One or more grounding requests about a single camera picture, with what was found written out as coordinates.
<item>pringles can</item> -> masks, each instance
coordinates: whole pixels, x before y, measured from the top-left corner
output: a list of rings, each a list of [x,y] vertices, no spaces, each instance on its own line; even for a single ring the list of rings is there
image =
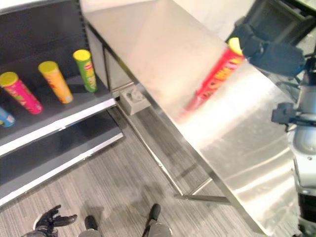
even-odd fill
[[[7,72],[1,74],[0,86],[31,114],[36,115],[42,112],[42,105],[19,79],[16,73]]]
[[[85,89],[89,92],[95,92],[97,90],[97,83],[90,52],[85,49],[80,49],[74,52],[73,57],[79,67]]]
[[[186,106],[185,111],[193,111],[203,105],[243,61],[244,56],[239,45],[239,39],[229,39],[228,47],[206,76],[202,86]]]
[[[6,110],[0,107],[0,125],[3,127],[10,127],[14,125],[15,119]]]
[[[57,63],[53,61],[43,62],[39,65],[39,71],[42,73],[61,103],[68,104],[72,102],[74,97],[70,92]]]

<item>gray carpet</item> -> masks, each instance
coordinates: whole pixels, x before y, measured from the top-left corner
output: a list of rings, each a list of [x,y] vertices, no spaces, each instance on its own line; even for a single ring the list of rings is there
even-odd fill
[[[174,198],[175,191],[132,129],[117,109],[111,113],[126,137],[0,209],[0,237],[21,236],[41,213],[57,204],[62,205],[62,214],[79,215],[74,224],[59,229],[59,237],[76,237],[84,230],[83,220],[88,214],[96,217],[104,237],[139,237],[155,202],[162,205],[159,220],[172,228],[175,237],[261,236],[253,233],[231,206]],[[144,126],[144,133],[153,132],[148,127],[159,130],[161,126],[150,111],[133,119],[150,123]],[[160,131],[160,135],[166,135],[164,128]],[[181,146],[167,145],[157,135],[149,135],[155,152],[174,172],[181,188],[190,190],[204,179],[205,173]],[[210,184],[202,194],[220,191]],[[275,236],[291,236],[296,232],[296,222],[295,212],[288,215]]]

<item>black shelf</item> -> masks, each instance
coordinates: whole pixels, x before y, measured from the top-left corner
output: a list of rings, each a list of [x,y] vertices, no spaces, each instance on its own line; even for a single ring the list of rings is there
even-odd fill
[[[48,84],[35,92],[44,107],[38,115],[30,114],[12,98],[1,105],[12,113],[16,123],[12,127],[0,127],[0,157],[116,104],[99,79],[95,93],[84,89],[81,76],[69,78],[67,84],[74,100],[66,105],[58,101]]]
[[[0,206],[123,137],[107,111],[0,159]]]

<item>red pringles can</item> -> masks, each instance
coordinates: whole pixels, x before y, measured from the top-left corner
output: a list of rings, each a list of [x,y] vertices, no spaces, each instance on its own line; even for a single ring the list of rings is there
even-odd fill
[[[206,76],[202,86],[186,106],[185,112],[196,110],[204,104],[243,61],[244,56],[239,45],[239,39],[231,38],[222,57]]]

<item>pink pringles can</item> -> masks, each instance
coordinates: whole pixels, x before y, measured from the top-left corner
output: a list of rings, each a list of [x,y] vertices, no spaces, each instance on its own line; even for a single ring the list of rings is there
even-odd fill
[[[31,114],[36,115],[42,112],[43,106],[19,79],[16,73],[7,72],[1,74],[0,86]]]

